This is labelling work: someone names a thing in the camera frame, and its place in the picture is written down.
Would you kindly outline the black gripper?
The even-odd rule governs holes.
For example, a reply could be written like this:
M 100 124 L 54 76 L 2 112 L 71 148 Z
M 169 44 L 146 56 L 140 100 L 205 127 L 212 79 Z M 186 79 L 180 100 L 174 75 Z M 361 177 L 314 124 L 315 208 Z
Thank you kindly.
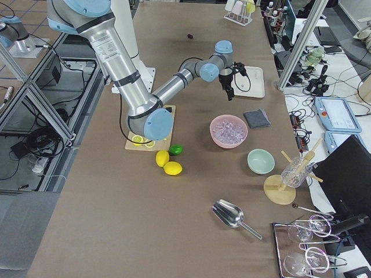
M 233 71 L 230 68 L 226 68 L 219 73 L 219 82 L 221 83 L 222 89 L 226 90 L 228 101 L 231 101 L 235 94 L 234 89 L 231 87 L 231 82 L 233 80 Z

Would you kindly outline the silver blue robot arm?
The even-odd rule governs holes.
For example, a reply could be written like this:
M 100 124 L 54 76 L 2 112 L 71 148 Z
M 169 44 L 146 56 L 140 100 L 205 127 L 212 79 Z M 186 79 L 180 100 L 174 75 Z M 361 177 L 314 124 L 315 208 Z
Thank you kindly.
M 149 140 L 161 140 L 172 131 L 173 117 L 163 108 L 164 103 L 195 78 L 211 82 L 232 71 L 232 43 L 222 40 L 209 59 L 182 64 L 166 83 L 150 93 L 126 50 L 127 45 L 136 43 L 128 1 L 48 1 L 47 11 L 51 29 L 89 41 L 129 106 L 127 127 Z

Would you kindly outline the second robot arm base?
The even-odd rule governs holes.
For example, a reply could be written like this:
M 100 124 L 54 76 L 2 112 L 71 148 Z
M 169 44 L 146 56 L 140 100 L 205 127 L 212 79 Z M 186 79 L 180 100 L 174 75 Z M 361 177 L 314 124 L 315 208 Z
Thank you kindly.
M 1 17 L 1 45 L 8 49 L 14 58 L 37 58 L 41 47 L 33 39 L 18 17 Z

